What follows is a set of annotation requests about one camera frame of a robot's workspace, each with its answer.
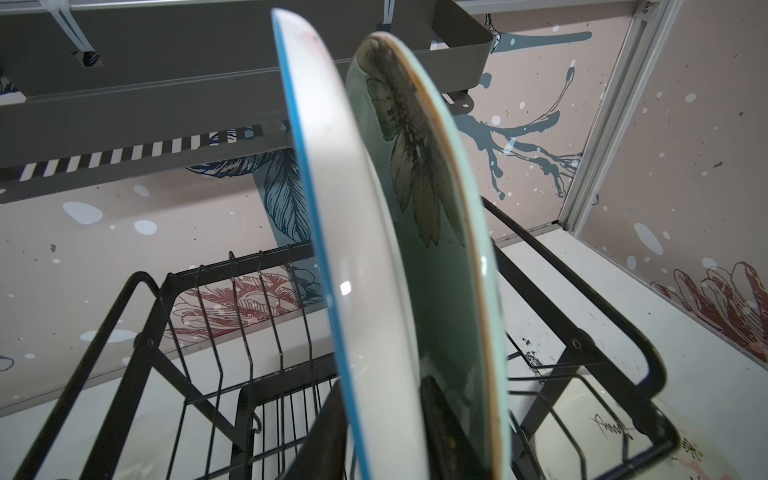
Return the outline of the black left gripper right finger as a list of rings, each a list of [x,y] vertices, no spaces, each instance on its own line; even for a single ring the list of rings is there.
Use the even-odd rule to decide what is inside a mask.
[[[420,384],[431,479],[489,479],[436,380]]]

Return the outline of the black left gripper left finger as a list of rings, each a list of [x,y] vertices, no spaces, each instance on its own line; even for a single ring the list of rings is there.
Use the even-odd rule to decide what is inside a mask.
[[[347,430],[342,386],[335,383],[301,449],[281,479],[342,479]]]

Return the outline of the white watermelon plate blue rim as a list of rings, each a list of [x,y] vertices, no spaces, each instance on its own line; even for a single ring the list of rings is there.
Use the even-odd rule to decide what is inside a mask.
[[[297,13],[271,18],[359,472],[426,479],[414,320],[383,192],[320,35]]]

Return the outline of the black wire dish rack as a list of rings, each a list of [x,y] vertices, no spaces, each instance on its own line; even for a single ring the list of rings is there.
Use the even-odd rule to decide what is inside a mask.
[[[568,452],[578,459],[567,469],[573,478],[629,479],[668,460],[680,447],[681,437],[653,401],[667,379],[655,348],[532,234],[508,216],[503,216],[502,222],[613,322],[640,349],[648,365],[646,377],[639,383],[632,382],[586,331],[579,329],[506,255],[498,254],[500,275],[564,346],[555,363],[530,363],[528,375],[506,378],[506,396],[529,402],[522,415],[508,411],[511,472],[522,479],[545,477],[539,454],[547,437],[543,426],[549,424],[555,426],[554,438],[564,440]],[[246,479],[260,468],[264,477],[281,479],[338,379],[334,355],[321,353],[319,342],[307,336],[307,357],[302,362],[271,368],[253,361],[240,368],[222,361],[226,349],[222,340],[210,340],[212,359],[204,362],[195,346],[175,345],[163,351],[159,333],[170,326],[171,300],[182,292],[223,280],[236,282],[250,274],[262,278],[266,268],[291,267],[295,261],[309,258],[312,251],[310,243],[301,242],[171,274],[162,284],[146,273],[132,274],[97,330],[99,345],[107,344],[119,314],[138,285],[145,284],[155,300],[104,418],[86,420],[73,414],[101,355],[101,347],[97,346],[86,351],[28,454],[15,468],[14,477],[35,478],[49,463],[63,428],[73,425],[86,430],[85,450],[75,455],[75,475],[84,479],[116,478],[127,444],[146,443],[149,439],[139,429],[138,410],[156,381],[163,379],[167,385],[163,400],[174,401],[179,407],[174,436],[163,437],[156,447],[166,478],[174,474],[192,477],[183,459],[190,439],[186,427],[192,426],[192,436],[206,445],[207,460],[214,458],[218,441],[224,441],[230,450],[221,466],[207,465],[199,472],[200,478]],[[347,422],[342,479],[353,479],[361,474],[348,418]]]

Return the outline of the mint green plate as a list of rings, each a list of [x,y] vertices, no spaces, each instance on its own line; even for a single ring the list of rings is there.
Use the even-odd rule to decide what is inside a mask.
[[[505,323],[493,242],[449,108],[413,52],[367,36],[346,91],[387,201],[413,309],[420,384],[438,383],[490,471],[511,475]]]

